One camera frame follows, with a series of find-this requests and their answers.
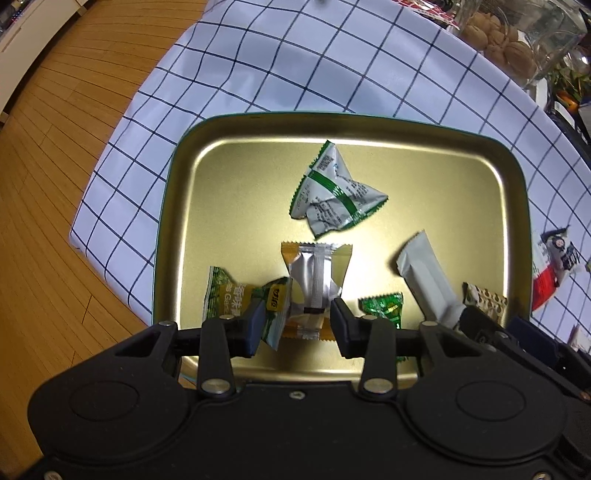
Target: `tray rim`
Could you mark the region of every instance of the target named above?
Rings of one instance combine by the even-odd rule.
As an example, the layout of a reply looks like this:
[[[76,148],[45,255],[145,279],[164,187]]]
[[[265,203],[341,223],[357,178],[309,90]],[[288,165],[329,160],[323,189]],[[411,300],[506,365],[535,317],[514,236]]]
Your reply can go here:
[[[497,167],[500,164],[500,167],[508,171],[505,177],[499,179],[505,203],[509,207],[505,211],[506,231],[513,232],[508,235],[508,245],[505,246],[507,256],[504,274],[507,291],[516,291],[517,294],[508,299],[507,308],[509,312],[530,319],[532,250],[527,186],[518,160],[506,146],[493,138],[454,128],[380,116],[356,113],[264,112],[233,113],[206,119],[187,130],[177,144],[165,186],[158,228],[152,323],[173,320],[181,326],[184,239],[193,192],[193,182],[186,180],[193,178],[199,160],[219,142],[257,135],[294,140],[302,137],[332,137],[408,143],[416,143],[416,140],[427,137],[430,146],[434,148],[446,148],[446,144],[450,143],[449,135],[454,135],[463,141],[464,146],[475,150],[479,145],[479,150],[490,153],[485,156],[488,162]],[[522,241],[523,245],[519,244],[519,236],[526,239]]]

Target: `tray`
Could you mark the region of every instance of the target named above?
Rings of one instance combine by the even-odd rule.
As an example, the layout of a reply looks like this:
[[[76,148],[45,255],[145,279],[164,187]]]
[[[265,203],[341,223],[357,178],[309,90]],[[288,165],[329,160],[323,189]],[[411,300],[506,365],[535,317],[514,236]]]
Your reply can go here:
[[[353,179],[389,195],[360,225],[322,239],[353,244],[342,297],[354,312],[360,297],[402,291],[402,327],[422,321],[395,259],[424,229],[459,297],[467,281],[507,296],[506,318],[528,318],[527,193],[503,145],[434,125],[291,112],[214,118],[180,141],[158,235],[155,322],[201,325],[210,265],[251,284],[287,275],[281,241],[314,240],[305,220],[290,218],[290,201],[326,139],[337,144]],[[234,359],[233,366],[239,378],[355,380],[363,360],[343,359],[336,342],[282,339],[278,352],[261,343],[254,358]],[[403,382],[415,378],[412,362],[399,370]]]

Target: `glass jar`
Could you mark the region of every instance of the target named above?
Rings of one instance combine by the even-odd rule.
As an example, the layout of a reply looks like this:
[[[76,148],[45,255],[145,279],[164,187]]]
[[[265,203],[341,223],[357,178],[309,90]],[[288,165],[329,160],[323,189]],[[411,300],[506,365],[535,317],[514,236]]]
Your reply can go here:
[[[587,33],[574,0],[482,0],[459,37],[521,86],[544,77]]]

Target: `white and blue grid tablecloth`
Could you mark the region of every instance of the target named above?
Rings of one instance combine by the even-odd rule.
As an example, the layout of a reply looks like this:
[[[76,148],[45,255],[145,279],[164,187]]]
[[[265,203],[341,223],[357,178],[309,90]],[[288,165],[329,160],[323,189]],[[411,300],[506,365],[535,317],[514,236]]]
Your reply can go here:
[[[527,182],[532,227],[570,225],[591,257],[591,171],[545,113],[456,37],[391,0],[212,0],[134,96],[100,157],[70,235],[151,324],[158,220],[174,147],[225,113],[365,113],[499,140]],[[534,315],[567,340],[591,329],[591,277]]]

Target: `wooden floor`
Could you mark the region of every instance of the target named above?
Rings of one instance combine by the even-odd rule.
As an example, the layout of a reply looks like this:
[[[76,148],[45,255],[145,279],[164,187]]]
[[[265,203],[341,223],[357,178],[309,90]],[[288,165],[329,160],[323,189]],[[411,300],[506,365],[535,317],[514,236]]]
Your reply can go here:
[[[131,97],[205,0],[98,0],[27,83],[0,132],[0,470],[40,455],[27,403],[45,380],[143,328],[68,243]]]

